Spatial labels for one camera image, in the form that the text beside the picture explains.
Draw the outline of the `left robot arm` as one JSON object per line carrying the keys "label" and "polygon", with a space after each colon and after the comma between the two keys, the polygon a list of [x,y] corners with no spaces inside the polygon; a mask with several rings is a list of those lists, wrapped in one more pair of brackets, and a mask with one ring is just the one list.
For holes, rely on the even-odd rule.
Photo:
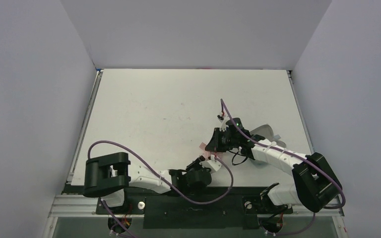
{"label": "left robot arm", "polygon": [[212,182],[216,172],[212,161],[203,156],[184,170],[169,169],[152,172],[144,165],[134,165],[128,153],[118,152],[89,159],[86,162],[83,195],[102,198],[109,207],[121,207],[127,187],[143,188],[166,196],[200,192]]}

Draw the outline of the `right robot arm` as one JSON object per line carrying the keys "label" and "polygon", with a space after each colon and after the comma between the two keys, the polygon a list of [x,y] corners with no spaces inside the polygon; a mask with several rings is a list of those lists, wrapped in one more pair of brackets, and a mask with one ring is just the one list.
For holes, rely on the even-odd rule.
{"label": "right robot arm", "polygon": [[249,131],[240,118],[223,120],[204,149],[211,153],[237,149],[254,163],[269,164],[290,175],[292,184],[274,183],[261,192],[262,204],[268,208],[303,205],[317,213],[323,208],[331,209],[329,203],[341,194],[342,185],[322,154],[307,155],[287,149],[284,142],[274,138],[267,124]]}

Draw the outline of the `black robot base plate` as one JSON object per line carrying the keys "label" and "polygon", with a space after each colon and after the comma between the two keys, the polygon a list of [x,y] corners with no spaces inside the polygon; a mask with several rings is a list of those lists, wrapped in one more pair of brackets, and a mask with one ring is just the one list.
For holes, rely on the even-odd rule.
{"label": "black robot base plate", "polygon": [[198,205],[181,196],[167,196],[144,188],[127,188],[126,203],[108,212],[101,200],[90,198],[92,214],[107,215],[108,227],[115,225],[112,215],[127,220],[129,227],[138,218],[144,229],[224,229],[244,230],[260,227],[278,231],[282,215],[293,213],[295,205],[273,205],[263,195],[266,187],[233,187],[223,198]]}

